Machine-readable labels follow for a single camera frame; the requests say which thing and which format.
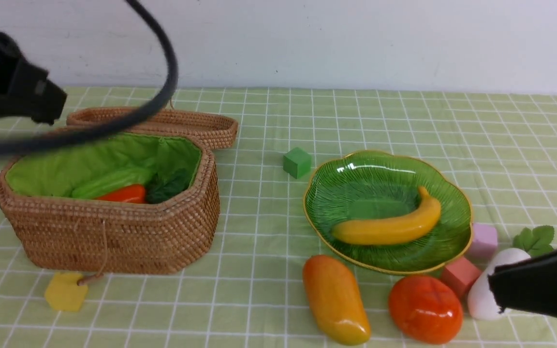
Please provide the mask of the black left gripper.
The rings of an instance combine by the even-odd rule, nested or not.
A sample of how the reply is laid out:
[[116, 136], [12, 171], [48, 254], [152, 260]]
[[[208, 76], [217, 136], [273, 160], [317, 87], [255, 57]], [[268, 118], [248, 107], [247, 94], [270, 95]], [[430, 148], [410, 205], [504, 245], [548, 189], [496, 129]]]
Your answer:
[[29, 62], [12, 37], [0, 31], [0, 118], [21, 116], [53, 125], [68, 95], [48, 75], [46, 69]]

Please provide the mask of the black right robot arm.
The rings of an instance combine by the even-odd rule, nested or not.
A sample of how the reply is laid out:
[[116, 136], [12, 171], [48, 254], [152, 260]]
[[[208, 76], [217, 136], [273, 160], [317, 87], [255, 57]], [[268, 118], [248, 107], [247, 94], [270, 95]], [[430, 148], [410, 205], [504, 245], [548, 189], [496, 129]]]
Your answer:
[[557, 318], [557, 249], [497, 266], [487, 284], [500, 313], [511, 309]]

